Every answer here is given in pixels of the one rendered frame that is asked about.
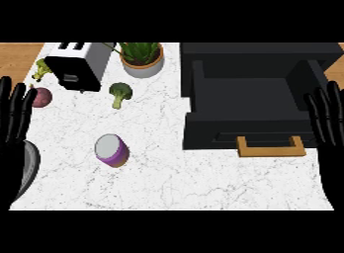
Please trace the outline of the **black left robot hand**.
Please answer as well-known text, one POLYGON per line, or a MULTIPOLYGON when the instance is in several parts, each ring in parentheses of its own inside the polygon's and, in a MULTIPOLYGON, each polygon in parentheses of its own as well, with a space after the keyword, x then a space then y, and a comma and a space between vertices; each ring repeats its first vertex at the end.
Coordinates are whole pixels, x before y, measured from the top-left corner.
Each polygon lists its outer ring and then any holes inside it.
POLYGON ((23 178, 25 139, 31 124, 35 88, 12 77, 0 78, 0 211, 7 211, 16 200, 23 178))

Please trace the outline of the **green broccoli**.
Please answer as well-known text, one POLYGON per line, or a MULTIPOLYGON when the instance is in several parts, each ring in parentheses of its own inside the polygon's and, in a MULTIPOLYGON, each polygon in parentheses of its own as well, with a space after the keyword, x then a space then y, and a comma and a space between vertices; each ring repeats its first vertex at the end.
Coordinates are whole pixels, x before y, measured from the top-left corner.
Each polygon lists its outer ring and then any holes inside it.
POLYGON ((119 110, 122 101, 133 97, 133 89, 128 84, 118 82, 111 85, 109 94, 115 96, 112 108, 119 110))

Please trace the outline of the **dark grey open drawer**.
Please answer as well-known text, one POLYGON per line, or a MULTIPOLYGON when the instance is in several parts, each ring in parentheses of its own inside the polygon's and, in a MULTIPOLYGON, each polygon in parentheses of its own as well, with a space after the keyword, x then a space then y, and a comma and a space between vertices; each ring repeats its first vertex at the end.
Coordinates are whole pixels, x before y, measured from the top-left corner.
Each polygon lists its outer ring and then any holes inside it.
POLYGON ((232 149, 242 136, 251 147, 281 147, 297 136, 316 146, 303 95, 326 85, 315 60, 300 61, 278 78, 208 78, 192 63, 192 103, 182 148, 232 149))

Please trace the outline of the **dark red onion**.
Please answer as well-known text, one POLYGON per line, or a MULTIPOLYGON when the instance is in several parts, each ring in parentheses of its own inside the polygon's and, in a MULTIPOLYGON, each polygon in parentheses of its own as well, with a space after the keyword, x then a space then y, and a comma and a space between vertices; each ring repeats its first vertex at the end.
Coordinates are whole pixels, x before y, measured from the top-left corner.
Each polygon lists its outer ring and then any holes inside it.
POLYGON ((53 93, 47 88, 35 87, 35 86, 32 86, 32 88, 38 91, 32 107, 43 108, 53 100, 53 93))

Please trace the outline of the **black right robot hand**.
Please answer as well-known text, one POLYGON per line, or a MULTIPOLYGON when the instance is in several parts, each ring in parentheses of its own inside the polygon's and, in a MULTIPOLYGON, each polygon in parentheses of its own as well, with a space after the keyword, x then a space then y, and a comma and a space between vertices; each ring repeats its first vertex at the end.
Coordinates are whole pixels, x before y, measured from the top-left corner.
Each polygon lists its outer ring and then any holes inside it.
POLYGON ((303 96, 318 150, 322 190, 332 208, 344 211, 344 89, 335 81, 326 90, 303 96))

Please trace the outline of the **potted green plant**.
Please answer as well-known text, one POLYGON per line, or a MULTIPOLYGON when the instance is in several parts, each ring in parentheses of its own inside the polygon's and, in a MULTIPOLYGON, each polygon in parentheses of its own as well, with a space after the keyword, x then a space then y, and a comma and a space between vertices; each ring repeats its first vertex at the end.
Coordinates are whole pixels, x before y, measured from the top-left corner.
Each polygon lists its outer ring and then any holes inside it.
POLYGON ((124 70, 134 78, 149 78, 159 73, 165 62, 159 42, 121 42, 121 49, 108 42, 105 45, 119 54, 124 70))

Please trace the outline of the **yellow-green vegetable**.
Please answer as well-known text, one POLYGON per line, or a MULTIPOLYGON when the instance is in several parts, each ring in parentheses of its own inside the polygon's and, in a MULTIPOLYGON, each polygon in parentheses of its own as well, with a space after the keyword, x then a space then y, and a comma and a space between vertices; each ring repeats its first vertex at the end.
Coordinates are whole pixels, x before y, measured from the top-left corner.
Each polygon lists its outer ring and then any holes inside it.
POLYGON ((37 61, 37 66, 38 66, 38 70, 37 70, 35 74, 32 75, 32 78, 34 78, 37 81, 41 81, 44 75, 46 75, 47 73, 51 73, 53 71, 50 70, 47 64, 46 64, 46 60, 44 60, 43 58, 37 61))

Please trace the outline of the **dark grey drawer cabinet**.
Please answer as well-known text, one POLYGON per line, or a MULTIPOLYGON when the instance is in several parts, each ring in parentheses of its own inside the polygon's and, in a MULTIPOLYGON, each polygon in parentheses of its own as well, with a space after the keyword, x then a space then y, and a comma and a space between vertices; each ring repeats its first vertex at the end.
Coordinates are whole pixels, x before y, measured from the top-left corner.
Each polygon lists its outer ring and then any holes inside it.
POLYGON ((182 42, 180 95, 189 96, 193 61, 208 78, 281 78, 303 60, 326 70, 343 54, 337 42, 182 42))

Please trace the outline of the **purple can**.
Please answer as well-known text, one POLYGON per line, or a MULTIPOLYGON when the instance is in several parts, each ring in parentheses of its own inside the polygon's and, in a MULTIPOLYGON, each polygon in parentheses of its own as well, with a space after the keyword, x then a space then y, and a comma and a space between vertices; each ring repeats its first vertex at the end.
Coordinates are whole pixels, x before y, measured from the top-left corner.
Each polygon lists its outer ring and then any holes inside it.
POLYGON ((111 167, 121 167, 130 156, 128 146, 117 134, 103 134, 94 143, 96 158, 111 167))

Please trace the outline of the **grey round plate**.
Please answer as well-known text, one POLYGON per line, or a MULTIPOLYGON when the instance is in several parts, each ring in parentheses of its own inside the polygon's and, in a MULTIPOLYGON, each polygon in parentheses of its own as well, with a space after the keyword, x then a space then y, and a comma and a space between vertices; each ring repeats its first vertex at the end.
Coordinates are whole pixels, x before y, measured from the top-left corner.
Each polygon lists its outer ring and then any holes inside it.
POLYGON ((17 194, 17 198, 20 198, 28 191, 37 174, 40 170, 41 164, 41 153, 37 146, 29 142, 25 141, 25 167, 23 167, 23 178, 22 178, 22 185, 17 194))

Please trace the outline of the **white and black toaster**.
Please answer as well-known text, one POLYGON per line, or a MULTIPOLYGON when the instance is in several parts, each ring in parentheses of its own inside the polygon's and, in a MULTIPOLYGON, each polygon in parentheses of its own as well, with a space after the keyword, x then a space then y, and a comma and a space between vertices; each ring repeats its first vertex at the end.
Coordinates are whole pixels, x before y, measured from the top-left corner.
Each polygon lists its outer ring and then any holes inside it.
POLYGON ((46 64, 57 84, 72 91, 100 91, 100 81, 115 42, 57 42, 46 64))

